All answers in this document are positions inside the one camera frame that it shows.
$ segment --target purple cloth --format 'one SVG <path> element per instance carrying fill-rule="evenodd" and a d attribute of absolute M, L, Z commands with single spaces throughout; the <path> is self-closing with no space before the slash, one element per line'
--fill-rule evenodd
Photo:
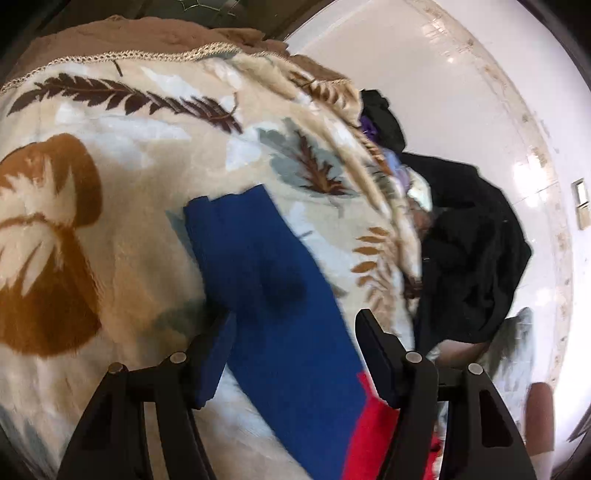
<path fill-rule="evenodd" d="M 374 143 L 378 143 L 379 132 L 374 123 L 365 115 L 361 115 L 359 121 L 361 121 L 361 129 L 367 138 Z"/>

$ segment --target brown blanket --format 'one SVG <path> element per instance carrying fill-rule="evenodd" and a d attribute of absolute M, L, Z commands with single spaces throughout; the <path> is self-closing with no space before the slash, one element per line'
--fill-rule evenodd
<path fill-rule="evenodd" d="M 62 57 L 99 55 L 109 51 L 140 50 L 152 53 L 181 53 L 210 43 L 225 42 L 240 47 L 245 53 L 271 51 L 289 58 L 317 80 L 336 80 L 343 75 L 314 60 L 291 56 L 287 44 L 263 40 L 264 33 L 253 28 L 208 29 L 183 20 L 145 17 L 128 20 L 114 15 L 98 22 L 68 28 L 57 34 L 36 38 L 17 61 L 7 81 Z"/>

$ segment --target metal screw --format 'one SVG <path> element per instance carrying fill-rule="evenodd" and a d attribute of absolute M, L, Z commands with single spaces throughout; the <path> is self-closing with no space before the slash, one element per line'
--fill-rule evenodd
<path fill-rule="evenodd" d="M 423 357 L 418 352 L 409 352 L 406 354 L 405 358 L 412 364 L 419 364 L 423 360 Z"/>
<path fill-rule="evenodd" d="M 119 372 L 121 372 L 122 370 L 123 370 L 123 364 L 120 364 L 119 362 L 114 362 L 109 365 L 108 372 L 112 375 L 115 375 L 115 374 L 118 374 Z"/>
<path fill-rule="evenodd" d="M 182 364 L 187 359 L 184 352 L 176 352 L 170 356 L 170 361 L 174 364 Z"/>
<path fill-rule="evenodd" d="M 484 370 L 478 364 L 470 364 L 468 365 L 468 371 L 474 375 L 480 375 Z"/>

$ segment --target lace trim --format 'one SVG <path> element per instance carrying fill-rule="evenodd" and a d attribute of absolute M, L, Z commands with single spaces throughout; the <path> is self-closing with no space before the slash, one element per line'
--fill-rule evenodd
<path fill-rule="evenodd" d="M 26 82 L 29 78 L 42 72 L 48 67 L 53 65 L 61 65 L 63 63 L 100 63 L 112 60 L 123 60 L 123 59 L 138 59 L 138 60 L 160 60 L 160 61 L 196 61 L 202 60 L 206 57 L 219 55 L 220 53 L 243 53 L 242 49 L 236 45 L 224 42 L 215 42 L 202 47 L 195 48 L 193 50 L 184 51 L 182 53 L 151 53 L 147 51 L 139 50 L 125 50 L 125 51 L 108 51 L 106 53 L 100 53 L 98 55 L 88 56 L 68 56 L 61 57 L 59 59 L 52 60 L 48 64 L 38 67 L 22 77 L 10 80 L 2 85 L 0 89 L 0 95 L 6 93 L 13 88 L 16 88 Z"/>

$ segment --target floor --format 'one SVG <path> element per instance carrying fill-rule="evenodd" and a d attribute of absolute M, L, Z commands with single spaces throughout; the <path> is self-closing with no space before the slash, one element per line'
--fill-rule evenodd
<path fill-rule="evenodd" d="M 579 331 L 588 323 L 588 310 L 581 309 L 585 294 L 573 301 L 573 283 L 578 288 L 588 281 L 588 268 L 573 262 L 573 244 L 575 259 L 586 262 L 589 234 L 578 231 L 573 217 L 571 183 L 588 177 L 581 154 L 589 149 L 580 118 L 574 127 L 567 120 L 571 111 L 563 115 L 560 108 L 569 108 L 572 92 L 585 105 L 591 106 L 591 98 L 577 70 L 568 63 L 561 67 L 570 61 L 566 53 L 517 0 L 336 0 L 287 41 L 292 53 L 309 55 L 357 87 L 389 98 L 409 151 L 474 164 L 505 192 L 534 251 L 509 314 L 525 306 L 534 311 L 532 381 L 558 385 L 557 443 L 568 458 L 572 445 L 566 437 L 591 398 L 591 385 L 573 381 L 573 358 L 583 354 L 574 345 L 578 339 L 570 341 L 567 356 L 574 321 Z M 555 58 L 548 64 L 542 54 L 530 53 L 536 48 Z M 557 83 L 560 75 L 550 72 L 570 75 L 561 87 L 574 81 L 576 88 L 562 94 L 548 85 L 544 92 L 546 80 L 532 77 L 538 66 Z M 563 105 L 547 100 L 549 92 L 561 92 L 554 96 Z M 566 124 L 560 125 L 561 115 Z M 591 109 L 581 115 L 591 121 Z M 564 148 L 571 150 L 561 153 Z M 569 368 L 560 381 L 565 358 Z M 561 455 L 558 462 L 565 459 Z"/>

